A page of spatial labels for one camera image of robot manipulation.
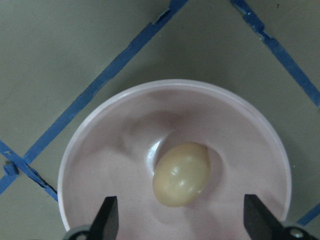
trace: torn tape piece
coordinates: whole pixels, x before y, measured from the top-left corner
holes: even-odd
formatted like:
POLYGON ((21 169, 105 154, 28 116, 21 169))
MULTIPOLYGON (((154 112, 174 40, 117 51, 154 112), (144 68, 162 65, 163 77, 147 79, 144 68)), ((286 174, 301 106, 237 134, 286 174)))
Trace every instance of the torn tape piece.
POLYGON ((302 218, 300 218, 297 223, 305 226, 308 223, 310 223, 313 219, 316 218, 320 214, 320 203, 316 205, 314 208, 312 208, 310 211, 308 211, 302 218))
POLYGON ((10 149, 4 142, 0 140, 0 153, 6 157, 10 162, 20 169, 24 174, 26 174, 30 179, 36 182, 40 187, 42 187, 51 197, 58 201, 57 191, 50 186, 44 179, 38 174, 38 172, 31 167, 12 149, 10 149))
POLYGON ((150 39, 187 3, 188 0, 172 0, 169 8, 155 23, 149 23, 110 65, 81 93, 58 117, 45 133, 30 147, 23 159, 27 164, 50 144, 71 120, 92 100, 96 93, 150 41, 150 39))
POLYGON ((3 166, 4 176, 0 179, 0 194, 2 194, 18 177, 19 171, 14 163, 3 166))
POLYGON ((309 80, 307 75, 301 70, 282 45, 265 31, 264 23, 253 12, 249 5, 244 0, 231 0, 231 2, 244 14, 243 19, 245 22, 261 37, 263 43, 270 49, 277 60, 300 85, 313 103, 320 108, 320 91, 309 80))

